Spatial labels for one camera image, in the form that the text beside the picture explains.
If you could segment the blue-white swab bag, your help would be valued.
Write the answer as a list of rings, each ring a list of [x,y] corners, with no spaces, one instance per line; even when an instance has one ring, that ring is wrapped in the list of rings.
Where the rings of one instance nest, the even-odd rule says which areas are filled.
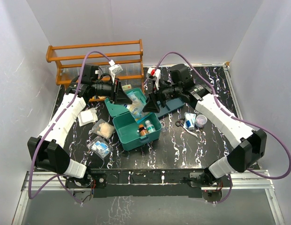
[[[124,107],[129,110],[132,117],[134,118],[136,123],[140,123],[144,120],[147,116],[150,115],[149,112],[143,112],[144,104],[140,98],[136,96],[134,92],[130,92],[128,97],[131,99],[132,104],[128,105],[125,104]]]

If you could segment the white bottle green label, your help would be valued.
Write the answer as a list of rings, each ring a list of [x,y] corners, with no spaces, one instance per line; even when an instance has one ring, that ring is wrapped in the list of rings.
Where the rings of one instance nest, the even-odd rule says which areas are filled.
[[[145,125],[146,125],[146,129],[147,129],[147,131],[148,131],[149,134],[156,131],[154,125],[151,123],[150,120],[146,120],[145,121]]]

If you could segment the brown bottle orange cap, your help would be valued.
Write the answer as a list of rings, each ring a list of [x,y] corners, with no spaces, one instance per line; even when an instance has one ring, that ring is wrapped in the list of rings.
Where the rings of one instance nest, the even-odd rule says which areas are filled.
[[[139,124],[138,131],[139,131],[140,136],[146,136],[148,134],[146,127],[142,124]]]

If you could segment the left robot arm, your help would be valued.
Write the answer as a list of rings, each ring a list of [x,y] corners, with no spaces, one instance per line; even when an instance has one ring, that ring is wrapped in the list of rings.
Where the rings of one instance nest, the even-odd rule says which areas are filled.
[[[123,91],[120,80],[116,78],[116,74],[122,70],[121,65],[111,64],[108,73],[110,79],[103,81],[100,78],[98,66],[84,66],[80,75],[69,84],[62,103],[47,127],[38,137],[31,137],[28,140],[27,145],[33,168],[74,177],[82,187],[91,184],[92,175],[86,171],[87,167],[71,159],[63,147],[77,116],[94,96],[107,97],[116,105],[132,103]]]

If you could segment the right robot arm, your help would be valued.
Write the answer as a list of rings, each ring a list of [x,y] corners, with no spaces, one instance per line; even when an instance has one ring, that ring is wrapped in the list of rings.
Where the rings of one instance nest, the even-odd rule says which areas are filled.
[[[204,169],[199,180],[210,186],[217,185],[222,177],[234,172],[242,173],[265,153],[267,135],[255,131],[232,114],[216,99],[213,90],[205,84],[196,84],[184,64],[170,69],[172,82],[161,79],[161,71],[148,68],[146,76],[152,80],[153,89],[148,93],[144,112],[158,113],[167,100],[180,98],[199,113],[206,116],[228,139],[233,151]]]

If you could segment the bag of cotton balls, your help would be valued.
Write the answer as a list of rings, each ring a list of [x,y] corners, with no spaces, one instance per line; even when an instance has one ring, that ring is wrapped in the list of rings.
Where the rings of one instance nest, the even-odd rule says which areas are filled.
[[[92,127],[91,132],[105,139],[109,139],[115,132],[115,127],[103,119],[99,119]]]

